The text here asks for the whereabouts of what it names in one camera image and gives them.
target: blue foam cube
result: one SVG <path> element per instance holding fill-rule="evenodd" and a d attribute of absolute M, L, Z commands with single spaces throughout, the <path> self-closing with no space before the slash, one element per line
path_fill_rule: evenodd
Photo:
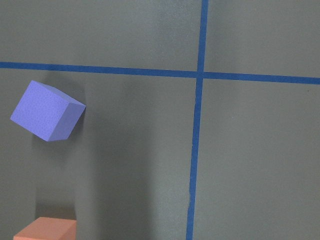
<path fill-rule="evenodd" d="M 47 142 L 65 140 L 85 108 L 55 87 L 32 80 L 10 119 Z"/>

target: gray wall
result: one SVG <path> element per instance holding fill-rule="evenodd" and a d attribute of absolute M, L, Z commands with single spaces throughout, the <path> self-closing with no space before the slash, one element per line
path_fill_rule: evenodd
<path fill-rule="evenodd" d="M 210 0 L 205 71 L 320 77 L 318 1 Z M 195 71 L 201 1 L 11 1 L 0 61 Z M 10 121 L 31 80 L 87 105 L 70 138 Z M 186 237 L 195 79 L 0 69 L 0 233 Z M 205 79 L 195 240 L 320 239 L 318 85 Z"/>

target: orange foam block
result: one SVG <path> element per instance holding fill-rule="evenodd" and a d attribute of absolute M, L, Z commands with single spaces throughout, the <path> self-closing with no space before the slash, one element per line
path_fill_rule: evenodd
<path fill-rule="evenodd" d="M 76 240 L 76 220 L 39 217 L 13 240 Z"/>

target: cube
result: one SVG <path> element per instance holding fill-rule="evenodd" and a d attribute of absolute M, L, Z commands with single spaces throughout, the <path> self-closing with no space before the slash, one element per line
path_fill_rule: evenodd
<path fill-rule="evenodd" d="M 76 228 L 76 220 L 39 217 L 13 240 L 76 240 Z"/>
<path fill-rule="evenodd" d="M 55 87 L 32 80 L 10 119 L 47 142 L 65 140 L 85 108 Z"/>

